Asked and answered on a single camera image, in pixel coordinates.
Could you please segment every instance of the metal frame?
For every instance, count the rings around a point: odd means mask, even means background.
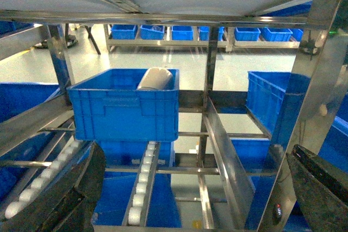
[[[318,153],[322,142],[333,122],[334,116],[340,106],[344,94],[348,89],[348,70],[346,64],[346,47],[348,35],[342,30],[342,22],[339,21],[337,13],[344,12],[342,3],[348,0],[313,0],[313,5],[308,18],[303,17],[231,17],[231,16],[210,16],[210,15],[173,15],[173,14],[98,14],[98,13],[42,13],[32,11],[0,11],[0,19],[15,19],[18,21],[41,21],[48,23],[60,22],[91,22],[91,23],[132,23],[134,20],[143,20],[144,24],[189,24],[194,26],[211,26],[210,40],[208,42],[207,69],[203,91],[181,91],[179,99],[181,111],[201,112],[202,125],[199,133],[182,133],[184,136],[200,137],[200,147],[198,155],[194,158],[181,155],[187,158],[190,167],[174,168],[154,168],[153,176],[157,173],[186,173],[197,174],[200,183],[200,200],[203,209],[204,227],[214,228],[214,221],[211,210],[211,202],[207,186],[204,182],[204,175],[217,174],[221,177],[223,188],[226,193],[226,202],[231,210],[233,228],[244,231],[246,226],[257,231],[282,231],[290,215],[295,195],[292,187],[289,167],[285,160],[285,154],[292,150],[294,144],[300,144],[309,148],[312,152]],[[125,1],[124,6],[135,8]],[[226,105],[226,101],[219,100],[219,95],[213,91],[216,53],[219,47],[217,41],[218,27],[287,27],[304,28],[304,37],[300,43],[299,51],[296,55],[292,77],[289,86],[296,83],[295,74],[300,74],[309,78],[310,82],[304,85],[305,94],[300,110],[296,113],[297,121],[291,128],[282,128],[286,122],[282,119],[284,115],[293,113],[285,102],[281,107],[281,117],[278,118],[277,130],[271,136],[265,131],[263,126],[257,126],[263,131],[263,137],[271,139],[269,155],[266,161],[273,159],[276,163],[275,169],[267,169],[267,162],[261,173],[259,186],[262,185],[263,176],[273,176],[274,183],[270,188],[270,194],[265,202],[263,213],[259,216],[251,217],[254,213],[254,202],[259,199],[258,190],[256,193],[252,189],[248,175],[231,143],[230,137],[224,130],[218,116],[218,109],[221,104]],[[73,75],[69,64],[69,58],[65,54],[64,38],[62,38],[61,28],[48,26],[46,31],[49,39],[49,48],[57,73],[58,82],[63,95],[41,104],[32,110],[24,112],[17,117],[0,124],[0,156],[4,155],[12,148],[15,148],[25,139],[43,130],[57,132],[56,135],[65,133],[72,134],[70,127],[63,126],[57,129],[72,117],[71,106],[66,99],[65,89],[73,82]],[[240,43],[230,42],[226,46],[237,47]],[[228,98],[232,95],[238,100],[240,94],[234,92],[224,92]],[[205,153],[205,145],[209,136],[214,149],[215,161],[212,156]],[[44,159],[36,165],[28,162],[3,162],[10,165],[20,165],[26,167],[42,167],[46,164]],[[132,168],[118,166],[109,168],[109,171],[137,171]],[[274,204],[282,206],[282,218],[279,222],[273,219]],[[124,230],[124,228],[109,228],[111,231]],[[149,228],[127,228],[136,231],[156,230]]]

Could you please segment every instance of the epoxy floor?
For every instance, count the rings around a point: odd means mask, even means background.
[[[102,25],[95,25],[92,33],[101,50],[97,55],[84,28],[72,31],[79,44],[68,50],[73,76],[77,82],[109,68],[149,68],[161,66],[180,70],[180,89],[203,90],[206,65],[204,48],[145,48],[118,47],[108,53]],[[291,71],[294,50],[237,49],[217,56],[214,90],[247,91],[248,71]],[[0,61],[0,81],[55,83],[54,68],[48,50],[31,49]],[[260,133],[246,115],[220,115],[227,132]],[[200,114],[180,114],[179,131],[200,131]],[[198,138],[180,137],[175,141],[177,153],[188,153],[196,148]],[[207,153],[213,153],[208,142]],[[210,197],[224,198],[219,176],[206,176]],[[195,175],[172,175],[172,188],[176,197],[200,197],[198,178]],[[192,228],[201,221],[201,203],[178,203],[183,228]],[[227,204],[212,204],[217,228],[229,228]]]

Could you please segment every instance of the steel bar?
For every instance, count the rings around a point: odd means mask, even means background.
[[[257,128],[259,128],[259,130],[262,131],[262,133],[267,137],[267,139],[270,140],[272,138],[272,134],[269,132],[269,130],[267,130],[266,127],[263,126],[262,123],[260,123],[260,120],[257,119],[257,117],[255,117],[255,115],[248,108],[246,109],[246,114],[253,121],[253,123],[255,123]]]
[[[227,203],[231,211],[232,228],[242,229],[252,202],[253,187],[210,98],[208,98],[207,112],[207,115],[203,115],[203,119],[208,129]]]
[[[4,35],[0,38],[0,60],[30,49],[35,44],[47,38],[48,33],[45,26],[28,28],[15,32],[14,34]]]
[[[267,139],[267,137],[262,133],[227,133],[230,138],[248,138],[248,139]],[[209,136],[206,133],[190,132],[190,131],[179,131],[179,136],[184,137],[202,137]]]
[[[298,144],[317,154],[333,123],[341,101],[348,88],[346,50],[348,35],[346,15],[348,0],[313,0],[308,15],[309,24],[321,23],[326,30],[305,30],[300,51],[296,55],[292,74],[289,79],[276,129],[264,166],[273,164],[277,169],[274,184],[270,191],[258,231],[282,231],[296,202],[286,154]],[[290,100],[293,93],[300,93],[299,106],[294,107]],[[258,183],[266,183],[261,177]],[[255,204],[264,198],[256,189]],[[274,205],[282,207],[282,218],[274,222]],[[250,214],[250,221],[257,225],[259,213]]]
[[[204,175],[198,175],[198,184],[200,186],[204,228],[214,229],[212,206],[210,205],[209,194],[206,185],[206,178],[204,177]]]
[[[253,16],[220,16],[220,15],[188,15],[188,14],[113,14],[86,12],[38,12],[0,10],[0,20],[41,23],[93,23],[93,24],[129,24],[130,20],[141,24],[189,24],[190,26],[213,27],[275,27],[275,28],[308,28],[305,17],[253,17]],[[320,24],[312,25],[321,29]]]
[[[203,90],[203,115],[207,109],[208,94],[213,90],[214,76],[215,76],[215,64],[216,56],[218,54],[218,41],[219,41],[219,28],[212,27],[209,29],[209,44],[207,52],[207,63],[206,63],[206,72],[204,76],[204,90]],[[204,119],[201,119],[201,132],[207,132],[207,127],[204,123]],[[207,148],[207,137],[201,136],[200,143],[198,146],[197,154],[197,166],[202,167],[204,165],[205,156]]]
[[[66,97],[61,95],[1,123],[0,156],[17,147],[43,127],[53,123],[70,109],[71,106],[67,104]]]

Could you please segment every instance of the blue crate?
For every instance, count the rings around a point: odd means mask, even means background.
[[[222,41],[224,27],[219,28],[219,41]],[[208,41],[209,40],[209,27],[198,27],[198,31],[200,32],[200,40]]]
[[[95,225],[121,225],[132,193],[135,176],[104,179],[100,200],[92,222]],[[170,182],[156,174],[148,213],[148,227],[181,228],[181,220]]]
[[[296,39],[296,41],[301,42],[303,30],[302,29],[292,29],[293,37]]]
[[[162,40],[164,36],[164,26],[152,26],[143,24],[140,27],[140,37],[145,40]]]
[[[293,32],[288,28],[261,28],[261,34],[266,41],[287,42]]]
[[[173,40],[193,40],[194,39],[194,29],[190,26],[173,26],[172,39]]]
[[[14,30],[15,28],[12,22],[0,21],[0,35],[7,34]]]
[[[147,142],[99,141],[107,159],[107,165],[139,165]],[[173,166],[173,142],[162,142],[159,151],[159,166]]]
[[[0,83],[0,123],[43,103],[58,84]]]
[[[115,24],[111,28],[113,39],[130,40],[135,39],[138,26],[133,24]]]
[[[294,77],[294,86],[288,86],[290,76]],[[288,72],[249,72],[249,87],[246,107],[257,119],[273,133],[283,100],[294,111],[300,109],[305,96],[305,87],[309,78]],[[295,123],[296,118],[283,119],[289,123]]]
[[[234,38],[237,41],[257,41],[261,31],[258,28],[236,27],[234,29]]]
[[[179,70],[166,90],[136,90],[147,69],[109,69],[68,88],[76,138],[162,141],[178,138]]]
[[[13,22],[14,30],[20,30],[20,29],[29,28],[32,26],[34,26],[34,24],[22,23],[22,22]]]

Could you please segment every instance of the reflective metal surface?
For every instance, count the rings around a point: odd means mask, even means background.
[[[14,34],[3,35],[0,38],[0,60],[27,50],[47,38],[48,34],[45,26],[37,26],[20,30]]]
[[[219,116],[208,98],[207,116],[203,115],[213,145],[217,167],[231,211],[233,228],[244,227],[253,198],[253,188]]]
[[[216,27],[275,27],[321,29],[321,24],[307,25],[305,17],[253,17],[199,14],[124,14],[95,12],[40,12],[0,10],[0,20],[37,23],[93,24],[165,24]]]
[[[333,20],[333,17],[336,16],[337,20],[345,14],[346,0],[313,0],[308,23],[321,23],[327,29],[304,31],[264,163],[264,168],[275,166],[279,167],[279,170],[258,231],[282,231],[296,202],[285,154],[290,152],[295,144],[318,153],[347,92],[348,37],[341,29],[343,25],[335,25]],[[298,107],[291,102],[291,96],[295,94],[300,99]],[[296,115],[298,116],[295,123],[291,119],[296,119]],[[266,184],[267,181],[260,178],[252,207],[259,204],[258,209],[262,209],[260,202],[264,201],[259,200],[266,195],[259,193],[258,189],[260,186],[263,188],[261,191],[267,190],[269,185]],[[274,221],[272,214],[275,204],[280,204],[283,210],[282,218],[278,222]],[[258,212],[250,213],[249,221],[257,225],[257,217],[259,217]]]

